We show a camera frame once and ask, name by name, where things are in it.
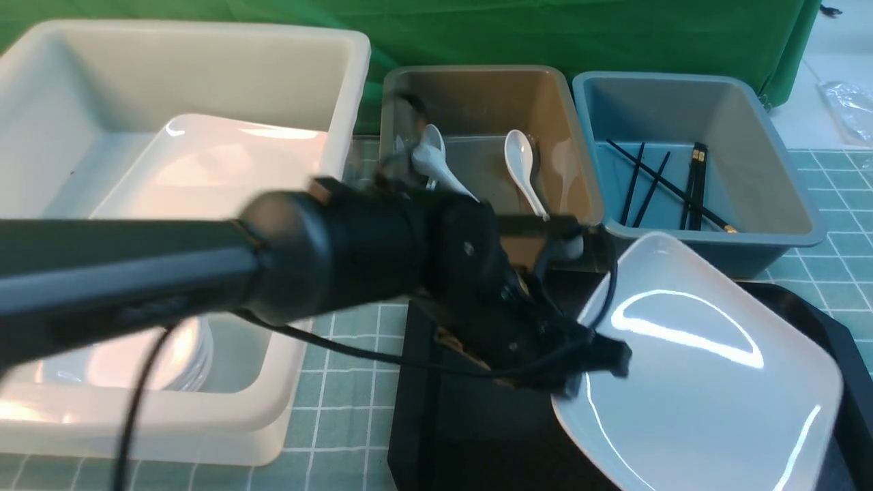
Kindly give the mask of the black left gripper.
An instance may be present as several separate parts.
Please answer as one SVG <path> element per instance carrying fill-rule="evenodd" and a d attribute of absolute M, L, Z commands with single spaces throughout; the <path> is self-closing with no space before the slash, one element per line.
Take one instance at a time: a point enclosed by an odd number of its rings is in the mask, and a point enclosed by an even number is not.
<path fill-rule="evenodd" d="M 511 264 L 492 205 L 462 194 L 424 202 L 432 252 L 411 303 L 436 323 L 436 343 L 498 383 L 559 398 L 576 398 L 585 375 L 629 376 L 626 342 L 566 314 L 546 288 L 546 269 Z"/>

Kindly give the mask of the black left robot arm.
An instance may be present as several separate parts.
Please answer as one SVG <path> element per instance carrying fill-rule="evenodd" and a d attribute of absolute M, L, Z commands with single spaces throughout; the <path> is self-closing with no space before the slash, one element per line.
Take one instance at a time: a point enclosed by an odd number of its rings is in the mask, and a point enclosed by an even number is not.
<path fill-rule="evenodd" d="M 266 192 L 233 220 L 3 220 L 2 373 L 150 327 L 227 312 L 361 359 L 482 377 L 574 397 L 586 372 L 629 374 L 631 348 L 550 298 L 546 243 L 514 267 L 500 218 L 470 196 L 383 179 L 367 190 L 317 177 L 305 192 Z M 439 343 L 474 371 L 343 345 L 293 321 L 406 296 L 443 329 Z"/>

